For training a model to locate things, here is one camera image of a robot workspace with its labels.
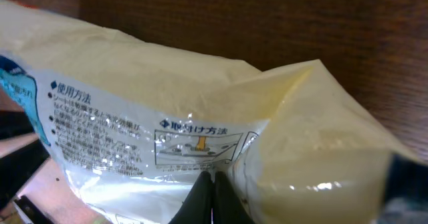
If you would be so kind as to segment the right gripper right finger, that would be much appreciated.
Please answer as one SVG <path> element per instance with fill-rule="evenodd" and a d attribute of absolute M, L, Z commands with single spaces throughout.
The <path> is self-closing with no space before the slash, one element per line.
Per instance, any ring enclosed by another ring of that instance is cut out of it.
<path fill-rule="evenodd" d="M 239 197 L 223 172 L 215 173 L 213 185 L 214 224 L 255 224 L 247 214 Z"/>

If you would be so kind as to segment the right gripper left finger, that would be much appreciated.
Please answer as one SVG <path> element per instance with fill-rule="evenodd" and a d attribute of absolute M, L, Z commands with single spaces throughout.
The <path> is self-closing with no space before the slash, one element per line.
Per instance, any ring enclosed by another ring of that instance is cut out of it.
<path fill-rule="evenodd" d="M 201 172 L 169 224 L 211 224 L 212 188 L 211 174 Z"/>

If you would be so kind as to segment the cream and blue snack bag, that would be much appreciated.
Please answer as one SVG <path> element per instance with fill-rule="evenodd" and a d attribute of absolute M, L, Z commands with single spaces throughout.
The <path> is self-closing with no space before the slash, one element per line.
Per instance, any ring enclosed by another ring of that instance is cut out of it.
<path fill-rule="evenodd" d="M 204 171 L 255 223 L 427 222 L 427 163 L 318 60 L 263 72 L 1 0 L 1 89 L 113 223 L 169 223 Z"/>

